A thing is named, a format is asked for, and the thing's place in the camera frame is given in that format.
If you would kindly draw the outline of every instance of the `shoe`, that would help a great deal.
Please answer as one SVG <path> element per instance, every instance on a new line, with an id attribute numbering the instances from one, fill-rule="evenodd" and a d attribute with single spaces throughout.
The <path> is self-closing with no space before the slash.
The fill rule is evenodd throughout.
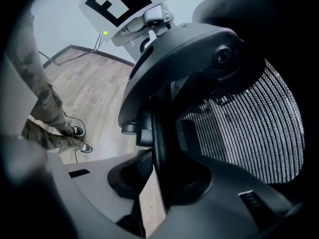
<path id="1" fill-rule="evenodd" d="M 89 143 L 84 142 L 84 145 L 82 149 L 80 149 L 80 152 L 85 155 L 90 155 L 94 152 L 94 147 L 90 145 Z"/>
<path id="2" fill-rule="evenodd" d="M 72 125 L 71 127 L 73 129 L 73 135 L 75 137 L 81 137 L 85 135 L 85 130 L 83 129 L 83 127 L 79 125 Z"/>

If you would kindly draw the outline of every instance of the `wooden floor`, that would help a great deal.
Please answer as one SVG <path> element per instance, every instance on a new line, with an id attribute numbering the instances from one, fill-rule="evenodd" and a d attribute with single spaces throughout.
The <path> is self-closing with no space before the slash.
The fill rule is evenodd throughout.
<path id="1" fill-rule="evenodd" d="M 56 61 L 81 54 L 83 51 L 69 49 Z M 95 54 L 87 54 L 62 66 L 51 63 L 46 67 L 48 78 L 64 102 L 64 111 L 85 123 L 84 142 L 95 147 L 91 155 L 77 151 L 78 162 L 110 158 L 135 150 L 136 137 L 121 134 L 117 122 L 131 70 L 128 65 Z M 81 125 L 73 119 L 70 122 Z M 53 128 L 43 127 L 57 133 Z M 73 151 L 66 151 L 61 157 L 65 164 L 76 162 Z"/>

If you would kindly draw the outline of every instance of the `metal bracket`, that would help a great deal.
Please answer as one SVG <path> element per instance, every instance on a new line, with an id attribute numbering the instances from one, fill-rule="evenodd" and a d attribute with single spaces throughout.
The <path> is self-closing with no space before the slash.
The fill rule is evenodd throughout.
<path id="1" fill-rule="evenodd" d="M 165 4 L 159 4 L 147 10 L 141 17 L 134 18 L 119 32 L 112 42 L 115 46 L 124 46 L 135 61 L 140 58 L 145 44 L 150 41 L 149 31 L 160 36 L 173 25 L 174 16 Z"/>

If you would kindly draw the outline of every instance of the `baseboard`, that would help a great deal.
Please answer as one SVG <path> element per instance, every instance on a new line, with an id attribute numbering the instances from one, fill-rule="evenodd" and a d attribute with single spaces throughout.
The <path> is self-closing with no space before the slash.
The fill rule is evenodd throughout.
<path id="1" fill-rule="evenodd" d="M 86 47 L 82 47 L 82 46 L 77 46 L 77 45 L 69 45 L 67 47 L 65 47 L 64 49 L 60 50 L 58 53 L 56 53 L 53 57 L 51 57 L 51 59 L 56 59 L 58 58 L 59 56 L 61 56 L 64 52 L 66 52 L 67 50 L 69 49 L 74 49 L 74 50 L 81 50 L 81 51 L 84 51 L 84 52 L 90 52 L 92 51 L 92 49 L 90 48 L 86 48 Z M 105 53 L 103 51 L 94 51 L 93 54 L 97 54 L 97 55 L 100 55 L 102 57 L 106 57 L 106 58 L 109 58 L 109 59 L 112 59 L 112 60 L 115 60 L 115 61 L 118 61 L 118 62 L 121 62 L 125 65 L 128 65 L 128 66 L 132 66 L 134 67 L 134 63 L 130 62 L 130 61 L 127 61 L 123 58 L 119 58 L 117 56 L 114 56 L 114 55 L 111 55 L 111 54 L 108 54 L 108 53 Z M 43 64 L 43 67 L 46 68 L 49 64 L 51 63 L 50 60 L 46 61 L 44 64 Z"/>

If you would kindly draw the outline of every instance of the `person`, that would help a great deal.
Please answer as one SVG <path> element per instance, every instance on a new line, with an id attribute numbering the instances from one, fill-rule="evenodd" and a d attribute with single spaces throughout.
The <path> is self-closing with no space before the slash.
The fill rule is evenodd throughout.
<path id="1" fill-rule="evenodd" d="M 84 128 L 70 125 L 65 118 L 62 100 L 54 91 L 45 72 L 33 31 L 34 16 L 28 9 L 17 22 L 6 48 L 9 60 L 25 83 L 38 97 L 31 116 L 54 127 L 62 135 L 49 133 L 31 120 L 27 120 L 22 136 L 35 141 L 45 149 L 59 149 L 59 153 L 73 149 L 91 154 L 94 147 L 79 139 L 85 134 Z"/>

